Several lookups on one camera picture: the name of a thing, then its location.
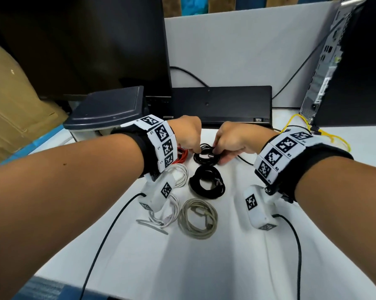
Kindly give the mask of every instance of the forearm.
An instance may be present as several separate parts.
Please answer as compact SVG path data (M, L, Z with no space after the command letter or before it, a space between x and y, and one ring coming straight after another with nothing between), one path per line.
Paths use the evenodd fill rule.
M376 168L342 157L324 159L304 174L295 197L376 284Z
M100 218L139 177L130 137L111 135L0 167L0 299Z

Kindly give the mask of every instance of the white partition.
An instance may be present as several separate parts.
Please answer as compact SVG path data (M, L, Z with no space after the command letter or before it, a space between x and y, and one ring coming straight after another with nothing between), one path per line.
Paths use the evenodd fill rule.
M271 85L275 95L330 29L338 7L320 2L165 19L170 65L210 86ZM318 60L316 53L273 101L300 107ZM200 86L180 71L173 87Z

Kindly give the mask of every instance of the person's left hand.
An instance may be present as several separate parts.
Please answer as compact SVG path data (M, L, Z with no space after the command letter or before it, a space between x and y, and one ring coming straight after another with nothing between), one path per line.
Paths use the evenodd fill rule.
M183 115L174 120L167 121L173 129L177 143L185 149L192 149L200 154L200 133L202 131L202 122L199 117Z

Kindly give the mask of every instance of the yellow cable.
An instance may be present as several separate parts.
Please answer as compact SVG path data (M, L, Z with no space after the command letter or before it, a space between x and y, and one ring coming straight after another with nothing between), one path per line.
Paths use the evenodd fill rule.
M295 118L296 116L298 116L299 118L301 118L301 119L306 123L306 128L310 131L310 127L311 127L311 126L310 126L310 124L308 123L308 121L306 120L306 118L305 118L304 116L300 115L300 114L295 114L295 115L293 115L293 116L289 119L288 123L285 125L285 127L281 130L280 133L284 132L284 131L287 129L287 127L288 127L289 124L291 123L292 119ZM345 141L343 138L341 138L340 136L332 135L332 134L327 133L325 130L322 130L322 129L319 129L318 131L321 132L321 135L322 135L322 136L327 136L327 137L329 137L330 140L331 140L331 143L333 143L334 140L335 140L335 138L337 138L338 140L340 140L342 143L345 144L345 146L346 146L346 148L347 148L347 151L350 152L350 151L352 150L351 147L350 147L350 145L349 145L349 143L346 142L346 141Z

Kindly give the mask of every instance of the hand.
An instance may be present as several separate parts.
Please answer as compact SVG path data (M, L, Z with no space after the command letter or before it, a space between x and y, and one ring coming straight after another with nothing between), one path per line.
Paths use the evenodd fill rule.
M277 134L259 125L225 122L215 136L213 153L221 154L219 164L222 165L242 152L260 153L267 141Z
M167 121L173 129L177 143L185 149L192 149L200 154L200 133L202 131L202 122L198 117L183 115L174 120Z

